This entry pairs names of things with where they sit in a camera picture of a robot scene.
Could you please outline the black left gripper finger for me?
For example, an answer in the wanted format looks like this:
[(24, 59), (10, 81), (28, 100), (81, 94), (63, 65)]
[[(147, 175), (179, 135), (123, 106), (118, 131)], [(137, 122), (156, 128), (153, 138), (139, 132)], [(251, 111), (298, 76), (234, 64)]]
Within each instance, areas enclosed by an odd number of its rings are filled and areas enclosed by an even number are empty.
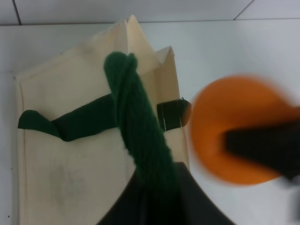
[(150, 194), (134, 173), (100, 225), (232, 225), (199, 187), (184, 163), (176, 163), (179, 188), (172, 199)]

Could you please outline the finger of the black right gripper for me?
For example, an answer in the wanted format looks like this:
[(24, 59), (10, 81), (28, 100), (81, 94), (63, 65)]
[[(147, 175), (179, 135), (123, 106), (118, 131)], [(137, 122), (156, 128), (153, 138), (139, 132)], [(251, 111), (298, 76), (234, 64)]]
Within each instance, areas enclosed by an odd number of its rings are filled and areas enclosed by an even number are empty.
[(278, 124), (234, 129), (224, 134), (225, 148), (294, 180), (300, 176), (300, 125)]

